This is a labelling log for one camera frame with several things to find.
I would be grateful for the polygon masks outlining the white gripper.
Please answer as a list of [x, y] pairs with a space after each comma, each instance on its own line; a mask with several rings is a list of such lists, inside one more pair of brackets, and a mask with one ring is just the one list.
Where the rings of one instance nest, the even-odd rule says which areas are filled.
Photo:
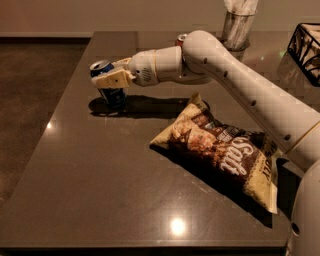
[[112, 65], [124, 68], [128, 66], [130, 72], [123, 68], [116, 68], [92, 78], [91, 81], [97, 89], [128, 88], [132, 81], [142, 87], [157, 84], [154, 50], [139, 52], [132, 58], [114, 61]]

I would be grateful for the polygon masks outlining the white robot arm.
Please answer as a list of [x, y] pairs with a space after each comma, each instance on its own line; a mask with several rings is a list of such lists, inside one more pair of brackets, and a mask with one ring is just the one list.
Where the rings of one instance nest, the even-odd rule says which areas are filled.
[[220, 82], [304, 175], [295, 197], [286, 256], [320, 255], [320, 113], [234, 58], [212, 34], [193, 31], [174, 47], [90, 66], [101, 92], [164, 81]]

